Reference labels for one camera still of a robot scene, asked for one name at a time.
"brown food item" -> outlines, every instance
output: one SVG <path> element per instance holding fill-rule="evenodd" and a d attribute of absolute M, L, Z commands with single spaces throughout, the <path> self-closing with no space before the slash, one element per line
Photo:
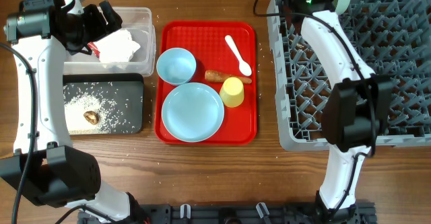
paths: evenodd
<path fill-rule="evenodd" d="M 94 111 L 87 111 L 84 113 L 84 118 L 90 123 L 90 124 L 98 124 L 99 122 L 99 115 L 95 113 Z"/>
<path fill-rule="evenodd" d="M 221 73 L 219 71 L 215 70 L 206 70 L 205 72 L 205 80 L 212 83 L 223 83 L 225 80 L 229 79 L 230 77 L 236 77 L 241 80 L 242 83 L 250 84 L 251 79 L 246 77 L 239 77 L 235 75 L 230 75 L 227 73 Z"/>

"blue bowl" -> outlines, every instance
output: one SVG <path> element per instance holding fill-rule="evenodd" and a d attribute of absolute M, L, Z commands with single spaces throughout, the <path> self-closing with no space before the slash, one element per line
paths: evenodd
<path fill-rule="evenodd" d="M 202 83 L 186 83 L 172 90 L 163 102 L 162 120 L 175 138 L 196 143 L 210 138 L 224 119 L 218 93 Z"/>
<path fill-rule="evenodd" d="M 157 60 L 157 73 L 171 85 L 182 85 L 190 81 L 196 71 L 196 59 L 183 48 L 171 48 Z"/>

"yellow cup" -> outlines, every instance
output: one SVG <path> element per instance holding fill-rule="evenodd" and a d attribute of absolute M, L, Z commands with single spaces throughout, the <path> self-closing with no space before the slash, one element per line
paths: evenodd
<path fill-rule="evenodd" d="M 237 107 L 244 101 L 244 85 L 241 80 L 230 77 L 223 83 L 220 97 L 227 107 Z"/>

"white spoon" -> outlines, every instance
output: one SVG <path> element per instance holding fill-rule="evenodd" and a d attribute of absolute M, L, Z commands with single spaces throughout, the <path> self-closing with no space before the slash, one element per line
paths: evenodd
<path fill-rule="evenodd" d="M 234 39 L 232 39 L 231 36 L 227 35 L 224 37 L 224 40 L 226 40 L 226 42 L 228 43 L 230 49 L 232 50 L 232 52 L 234 52 L 236 58 L 238 59 L 238 61 L 240 62 L 240 71 L 243 75 L 246 76 L 250 76 L 251 75 L 251 68 L 250 65 L 248 65 L 248 63 L 246 63 L 242 57 L 240 52 L 238 51 Z"/>

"wooden table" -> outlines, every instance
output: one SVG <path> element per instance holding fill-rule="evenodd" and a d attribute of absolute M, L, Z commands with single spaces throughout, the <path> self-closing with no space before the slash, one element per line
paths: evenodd
<path fill-rule="evenodd" d="M 16 12 L 20 0 L 0 0 L 0 21 Z M 103 0 L 86 0 L 99 3 Z M 313 201 L 325 176 L 328 152 L 287 152 L 279 144 L 275 77 L 267 21 L 254 17 L 254 0 L 109 0 L 113 6 L 148 7 L 157 43 L 172 20 L 228 20 L 249 23 L 257 34 L 259 132 L 244 147 L 170 146 L 152 130 L 156 73 L 145 81 L 144 130 L 137 135 L 73 137 L 74 147 L 91 153 L 103 179 L 132 193 L 141 204 L 221 204 L 259 201 Z M 266 11 L 269 0 L 262 0 Z M 4 33 L 0 40 L 5 42 Z M 16 69 L 0 50 L 0 157 L 12 155 L 18 125 Z M 376 203 L 379 223 L 431 222 L 431 147 L 378 147 L 364 164 L 356 196 Z M 9 223 L 15 190 L 0 180 L 0 223 Z M 35 207 L 23 198 L 20 223 L 54 223 L 66 209 Z M 74 223 L 73 214 L 66 223 Z"/>

